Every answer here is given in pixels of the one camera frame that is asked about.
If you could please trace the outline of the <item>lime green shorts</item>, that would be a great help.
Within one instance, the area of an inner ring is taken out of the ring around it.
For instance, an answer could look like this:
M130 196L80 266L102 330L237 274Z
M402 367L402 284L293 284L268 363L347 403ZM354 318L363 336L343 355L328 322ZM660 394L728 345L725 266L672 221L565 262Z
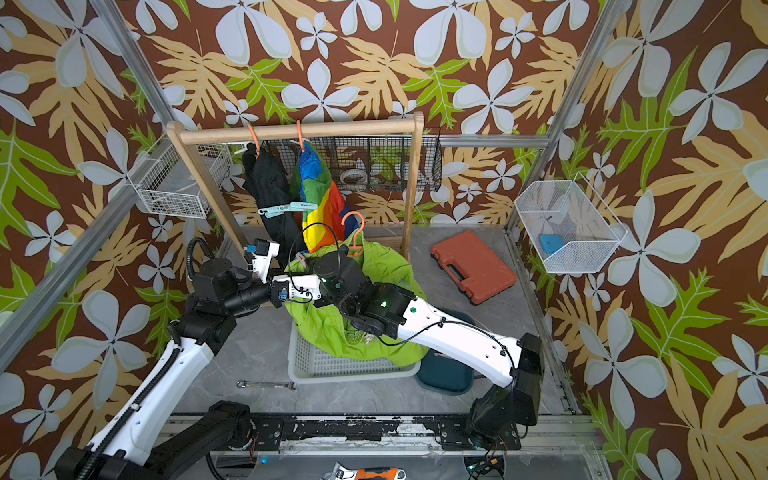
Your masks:
M408 302L426 297L410 263L397 251L365 239L363 233L332 243L287 267L298 284L307 270L320 276L322 298L284 304L299 333L311 344L338 358L385 358L399 367L419 362L428 352L414 342L397 343Z

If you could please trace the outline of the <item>orange hanger of green shorts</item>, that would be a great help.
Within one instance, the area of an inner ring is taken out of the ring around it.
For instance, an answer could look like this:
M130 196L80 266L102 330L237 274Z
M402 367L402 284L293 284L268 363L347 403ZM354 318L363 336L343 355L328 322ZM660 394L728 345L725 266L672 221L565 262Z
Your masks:
M345 226L347 221L352 217L357 220L357 226L351 234L352 244L349 247L349 253L352 257L362 257L364 254L364 245L362 242L358 241L358 238L363 233L365 227L365 217L359 211L349 211L342 217L342 225Z

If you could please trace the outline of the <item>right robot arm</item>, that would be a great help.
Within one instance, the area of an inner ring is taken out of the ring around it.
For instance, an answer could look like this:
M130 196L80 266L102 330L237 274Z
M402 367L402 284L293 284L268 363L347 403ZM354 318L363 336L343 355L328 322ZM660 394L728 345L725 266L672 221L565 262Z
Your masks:
M492 382L474 400L466 436L479 448L519 450L527 435L519 431L538 421L544 376L543 344L531 333L505 337L460 320L410 290L372 281L348 256L348 248L308 261L318 278L320 298L351 325L396 347L418 344L474 369Z

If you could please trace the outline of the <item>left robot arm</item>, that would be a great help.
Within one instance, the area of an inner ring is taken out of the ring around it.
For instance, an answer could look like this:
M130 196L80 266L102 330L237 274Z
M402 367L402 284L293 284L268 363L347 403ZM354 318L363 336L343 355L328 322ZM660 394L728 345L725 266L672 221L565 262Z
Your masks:
M246 271L214 257L188 269L194 285L191 303L180 319L169 323L171 339L158 363L85 447L62 453L54 467L57 478L177 479L218 447L250 448L250 409L231 401L215 403L171 439L157 439L184 393L225 344L237 316L269 302L268 273L278 252L278 243L258 239L244 249L250 265Z

